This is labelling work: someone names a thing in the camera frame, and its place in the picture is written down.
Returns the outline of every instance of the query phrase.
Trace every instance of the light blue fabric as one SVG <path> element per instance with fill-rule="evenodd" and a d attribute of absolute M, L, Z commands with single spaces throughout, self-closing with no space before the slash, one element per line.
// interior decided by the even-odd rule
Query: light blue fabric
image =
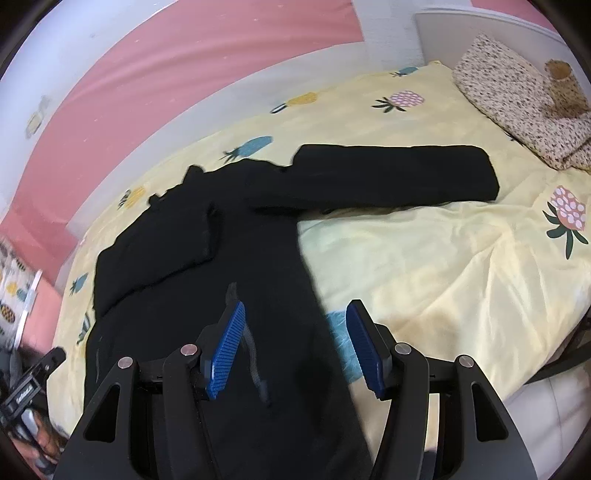
<path fill-rule="evenodd" d="M 353 383 L 363 376 L 363 372 L 347 331 L 346 312 L 345 310 L 330 312 L 326 315 L 326 319 L 329 321 L 330 333 L 335 340 L 347 383 Z"/>

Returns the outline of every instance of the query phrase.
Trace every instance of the speckled pillow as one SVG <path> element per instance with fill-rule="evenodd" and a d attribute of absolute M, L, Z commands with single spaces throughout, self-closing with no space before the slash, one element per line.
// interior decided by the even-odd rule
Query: speckled pillow
<path fill-rule="evenodd" d="M 591 113 L 553 114 L 544 75 L 510 48 L 478 35 L 453 78 L 470 102 L 550 167 L 591 170 Z"/>

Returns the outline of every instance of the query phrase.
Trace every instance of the yellow bedsheet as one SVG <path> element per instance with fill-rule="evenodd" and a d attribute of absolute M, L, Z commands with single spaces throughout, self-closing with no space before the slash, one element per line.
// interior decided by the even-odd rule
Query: yellow bedsheet
<path fill-rule="evenodd" d="M 404 111 L 385 112 L 384 98 L 406 90 L 418 97 L 406 94 Z M 225 152 L 287 165 L 301 144 L 315 142 L 482 147 L 501 185 L 495 204 L 335 212 L 300 222 L 301 250 L 323 308 L 343 310 L 349 300 L 362 299 L 375 321 L 423 354 L 448 360 L 472 355 L 502 398 L 546 362 L 581 318 L 591 303 L 591 246 L 581 240 L 583 229 L 579 236 L 559 229 L 564 235 L 557 238 L 546 232 L 560 227 L 551 223 L 557 220 L 548 202 L 556 203 L 559 216 L 558 199 L 570 203 L 569 193 L 588 204 L 587 173 L 548 168 L 474 108 L 454 86 L 451 71 L 438 63 L 406 76 L 366 75 L 315 93 L 309 101 L 240 122 L 174 154 L 122 192 L 89 229 L 73 263 L 72 293 L 66 291 L 54 341 L 66 349 L 67 360 L 48 382 L 51 418 L 66 433 L 82 413 L 87 336 L 81 330 L 85 317 L 94 321 L 98 253 L 146 208 L 149 195 L 179 183 L 191 164 L 220 168 Z M 406 105 L 404 98 L 395 100 Z M 585 212 L 577 206 L 575 212 L 583 225 Z M 568 225 L 575 228 L 571 218 Z M 375 454 L 388 404 L 377 401 L 363 379 L 350 387 Z M 430 420 L 428 446 L 436 441 L 436 430 L 437 422 Z"/>

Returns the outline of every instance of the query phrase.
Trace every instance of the yellow pineapple pattern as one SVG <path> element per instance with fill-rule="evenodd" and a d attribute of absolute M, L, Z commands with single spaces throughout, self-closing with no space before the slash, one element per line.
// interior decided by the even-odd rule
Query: yellow pineapple pattern
<path fill-rule="evenodd" d="M 6 286 L 6 291 L 12 295 L 13 297 L 17 294 L 17 290 L 18 290 L 18 285 L 16 284 L 16 282 L 10 282 L 7 286 Z"/>
<path fill-rule="evenodd" d="M 17 263 L 19 270 L 25 271 L 27 269 L 26 265 L 21 261 L 20 258 L 15 258 L 14 261 Z"/>
<path fill-rule="evenodd" d="M 281 112 L 283 109 L 285 109 L 289 106 L 307 105 L 308 103 L 314 103 L 316 100 L 318 100 L 318 94 L 316 92 L 308 92 L 308 93 L 305 93 L 304 95 L 300 95 L 298 97 L 291 98 L 288 101 L 286 101 L 285 103 L 282 103 L 281 105 L 276 106 L 273 110 L 271 110 L 271 113 Z"/>
<path fill-rule="evenodd" d="M 8 323 L 14 323 L 14 321 L 17 319 L 12 309 L 5 303 L 0 305 L 0 313 Z"/>
<path fill-rule="evenodd" d="M 120 209 L 123 206 L 127 209 L 133 207 L 133 205 L 138 203 L 138 200 L 142 198 L 145 195 L 145 193 L 146 189 L 144 186 L 137 187 L 133 190 L 127 190 L 127 192 L 125 192 L 125 195 L 123 195 L 123 197 L 119 201 L 119 206 L 117 207 L 117 209 Z"/>

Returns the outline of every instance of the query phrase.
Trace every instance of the black clothing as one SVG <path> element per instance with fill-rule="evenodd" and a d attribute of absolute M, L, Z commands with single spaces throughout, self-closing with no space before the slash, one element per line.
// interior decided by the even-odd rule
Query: black clothing
<path fill-rule="evenodd" d="M 486 153 L 466 146 L 304 145 L 291 167 L 190 167 L 99 255 L 86 402 L 119 358 L 162 358 L 197 339 L 236 282 L 270 404 L 238 349 L 226 389 L 204 405 L 223 478 L 365 480 L 370 455 L 300 256 L 298 215 L 489 201 L 498 189 Z"/>

